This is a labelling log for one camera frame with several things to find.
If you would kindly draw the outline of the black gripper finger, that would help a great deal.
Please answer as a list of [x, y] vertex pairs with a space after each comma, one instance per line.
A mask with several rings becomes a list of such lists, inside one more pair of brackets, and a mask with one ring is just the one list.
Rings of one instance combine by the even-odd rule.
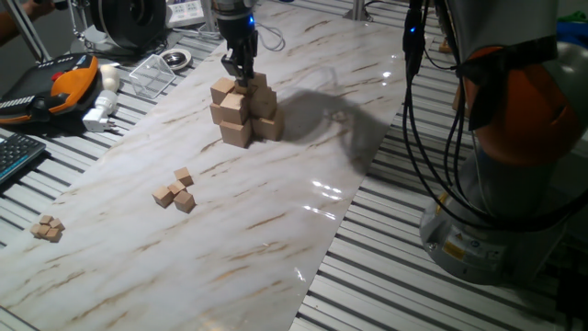
[[221, 58], [221, 64], [227, 73], [235, 78], [243, 78], [243, 53], [232, 50], [231, 53], [224, 54]]
[[254, 59], [257, 55], [256, 46], [243, 48], [243, 86], [248, 87], [249, 81], [254, 78]]

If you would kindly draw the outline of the person's left hand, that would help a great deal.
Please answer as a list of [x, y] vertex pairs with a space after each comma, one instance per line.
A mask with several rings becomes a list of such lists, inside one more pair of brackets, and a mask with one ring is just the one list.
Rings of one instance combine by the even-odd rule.
[[45, 17], [55, 10], [55, 4], [51, 0], [27, 0], [23, 5], [25, 13], [31, 21], [35, 21], [40, 17]]

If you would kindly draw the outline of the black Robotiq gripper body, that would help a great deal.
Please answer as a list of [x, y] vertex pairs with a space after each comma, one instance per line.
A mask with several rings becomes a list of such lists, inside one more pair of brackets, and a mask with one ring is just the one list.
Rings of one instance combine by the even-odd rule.
[[257, 31], [252, 8], [217, 14], [219, 32], [234, 52], [257, 53]]

